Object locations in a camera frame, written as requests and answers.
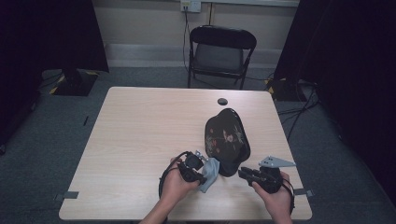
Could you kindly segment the black folding chair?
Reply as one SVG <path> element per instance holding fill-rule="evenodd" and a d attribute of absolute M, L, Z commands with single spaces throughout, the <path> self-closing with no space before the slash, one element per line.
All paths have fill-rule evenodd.
<path fill-rule="evenodd" d="M 202 25 L 190 32 L 188 87 L 196 74 L 241 81 L 242 90 L 256 37 L 243 29 Z"/>

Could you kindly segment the grey cleaning cloth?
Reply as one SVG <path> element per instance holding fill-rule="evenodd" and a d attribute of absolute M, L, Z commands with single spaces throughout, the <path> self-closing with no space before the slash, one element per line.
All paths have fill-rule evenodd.
<path fill-rule="evenodd" d="M 199 187 L 199 190 L 202 193 L 206 193 L 217 180 L 219 175 L 219 161 L 215 158 L 209 158 L 204 164 L 202 175 L 206 178 L 206 182 Z"/>

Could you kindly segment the person's right hand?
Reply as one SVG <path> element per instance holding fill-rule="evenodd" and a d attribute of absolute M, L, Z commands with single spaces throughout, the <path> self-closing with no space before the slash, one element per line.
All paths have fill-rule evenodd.
<path fill-rule="evenodd" d="M 262 198 L 265 208 L 271 217 L 290 217 L 291 196 L 290 177 L 284 172 L 280 172 L 284 178 L 284 186 L 279 189 L 277 193 L 269 194 L 261 186 L 253 182 L 252 187 L 256 193 Z"/>

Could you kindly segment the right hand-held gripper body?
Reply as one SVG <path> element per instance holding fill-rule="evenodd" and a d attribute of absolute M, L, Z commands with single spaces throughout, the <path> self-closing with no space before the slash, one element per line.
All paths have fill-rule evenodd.
<path fill-rule="evenodd" d="M 262 188 L 270 194 L 278 192 L 283 184 L 280 168 L 293 167 L 295 165 L 296 163 L 293 161 L 285 161 L 273 156 L 267 156 L 265 159 L 261 160 L 259 166 L 260 174 L 263 178 Z"/>

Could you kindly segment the black stand base striped tape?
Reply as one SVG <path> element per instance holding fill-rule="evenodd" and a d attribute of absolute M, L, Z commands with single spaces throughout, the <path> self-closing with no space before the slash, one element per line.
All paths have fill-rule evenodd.
<path fill-rule="evenodd" d="M 286 79 L 266 79 L 266 90 L 277 102 L 305 102 L 306 97 L 298 84 L 290 84 Z"/>
<path fill-rule="evenodd" d="M 93 71 L 63 69 L 62 76 L 49 91 L 52 95 L 88 96 L 99 74 Z"/>

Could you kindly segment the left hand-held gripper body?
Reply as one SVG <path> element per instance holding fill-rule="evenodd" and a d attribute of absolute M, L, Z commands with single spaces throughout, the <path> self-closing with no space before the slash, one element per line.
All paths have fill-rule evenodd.
<path fill-rule="evenodd" d="M 186 159 L 177 165 L 178 170 L 182 178 L 186 182 L 195 182 L 195 176 L 200 174 L 198 170 L 204 166 L 202 160 L 194 153 L 188 151 L 186 153 Z"/>

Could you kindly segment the white wall socket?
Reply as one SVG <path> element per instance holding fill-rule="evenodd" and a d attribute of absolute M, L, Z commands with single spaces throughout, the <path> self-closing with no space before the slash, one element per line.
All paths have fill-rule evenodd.
<path fill-rule="evenodd" d="M 180 0 L 180 10 L 182 12 L 200 13 L 202 3 L 198 0 Z"/>

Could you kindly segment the black floral lacquer tray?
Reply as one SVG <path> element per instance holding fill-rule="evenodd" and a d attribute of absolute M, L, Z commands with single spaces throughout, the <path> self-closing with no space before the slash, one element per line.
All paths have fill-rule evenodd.
<path fill-rule="evenodd" d="M 239 115 L 231 108 L 222 109 L 205 125 L 205 152 L 219 162 L 219 174 L 237 173 L 240 164 L 250 157 L 250 145 Z"/>

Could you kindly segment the person's left hand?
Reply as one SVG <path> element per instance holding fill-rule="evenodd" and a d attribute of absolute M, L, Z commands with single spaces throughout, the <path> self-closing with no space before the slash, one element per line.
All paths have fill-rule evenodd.
<path fill-rule="evenodd" d="M 183 179 L 177 165 L 182 159 L 172 158 L 169 168 L 163 182 L 163 191 L 160 197 L 162 202 L 175 205 L 183 200 L 187 194 L 199 186 L 199 181 L 187 182 Z"/>

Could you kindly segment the dark curtain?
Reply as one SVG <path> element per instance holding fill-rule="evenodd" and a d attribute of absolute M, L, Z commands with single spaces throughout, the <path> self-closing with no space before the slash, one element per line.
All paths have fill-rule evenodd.
<path fill-rule="evenodd" d="M 92 0 L 0 0 L 0 146 L 53 69 L 108 70 Z"/>
<path fill-rule="evenodd" d="M 275 77 L 317 84 L 396 205 L 396 0 L 299 0 Z"/>

